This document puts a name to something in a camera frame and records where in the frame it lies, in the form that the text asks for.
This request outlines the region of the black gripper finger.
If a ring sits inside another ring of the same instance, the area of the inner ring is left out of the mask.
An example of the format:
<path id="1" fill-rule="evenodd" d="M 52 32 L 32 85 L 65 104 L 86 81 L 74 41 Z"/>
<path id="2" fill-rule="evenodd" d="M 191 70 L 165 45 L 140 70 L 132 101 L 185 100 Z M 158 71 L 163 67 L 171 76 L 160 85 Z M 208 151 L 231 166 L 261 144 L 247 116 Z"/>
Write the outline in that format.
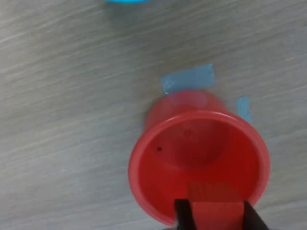
<path id="1" fill-rule="evenodd" d="M 190 202 L 187 199 L 176 199 L 174 201 L 176 214 L 176 230 L 196 230 Z"/>
<path id="2" fill-rule="evenodd" d="M 269 230 L 253 206 L 244 201 L 243 230 Z"/>

